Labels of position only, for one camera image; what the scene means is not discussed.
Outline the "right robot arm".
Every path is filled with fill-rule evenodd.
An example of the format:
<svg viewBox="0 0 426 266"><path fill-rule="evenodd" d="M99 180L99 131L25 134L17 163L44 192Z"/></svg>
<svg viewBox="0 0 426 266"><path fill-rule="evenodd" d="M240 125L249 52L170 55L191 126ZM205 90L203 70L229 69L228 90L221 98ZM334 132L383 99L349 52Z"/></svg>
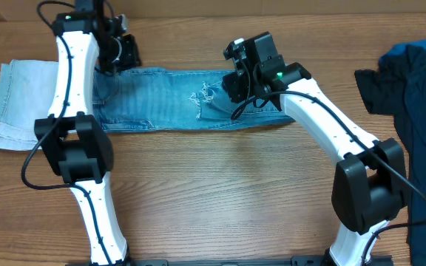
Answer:
<svg viewBox="0 0 426 266"><path fill-rule="evenodd" d="M331 203L340 220L337 237L322 256L294 256L293 265L392 265L371 251L401 209L407 206L405 159L401 146L379 140L341 112L301 64L286 64L268 32L239 38L224 49L235 71L223 89L238 107L261 101L297 121L335 167Z"/></svg>

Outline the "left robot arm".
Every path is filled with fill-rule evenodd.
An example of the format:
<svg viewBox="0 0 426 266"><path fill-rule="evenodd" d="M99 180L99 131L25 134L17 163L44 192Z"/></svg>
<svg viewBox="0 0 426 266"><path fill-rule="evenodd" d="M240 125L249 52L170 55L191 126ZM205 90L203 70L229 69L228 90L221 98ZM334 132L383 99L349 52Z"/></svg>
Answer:
<svg viewBox="0 0 426 266"><path fill-rule="evenodd" d="M138 46L127 32L125 15L116 16L108 1L76 1L48 27L58 48L58 72L46 118L35 120L37 143L60 188L75 197L90 244L89 265L132 265L121 233L110 188L114 151L93 114L96 74L117 76L141 66Z"/></svg>

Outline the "medium blue denim jeans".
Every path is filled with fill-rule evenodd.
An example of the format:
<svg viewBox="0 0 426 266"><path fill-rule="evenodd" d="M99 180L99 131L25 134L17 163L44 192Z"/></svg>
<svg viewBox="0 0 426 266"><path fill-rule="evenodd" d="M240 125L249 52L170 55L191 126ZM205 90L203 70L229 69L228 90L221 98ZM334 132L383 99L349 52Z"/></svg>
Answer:
<svg viewBox="0 0 426 266"><path fill-rule="evenodd" d="M232 131L292 122L272 103L237 108L222 88L225 70L128 69L115 76L95 73L94 116L105 132Z"/></svg>

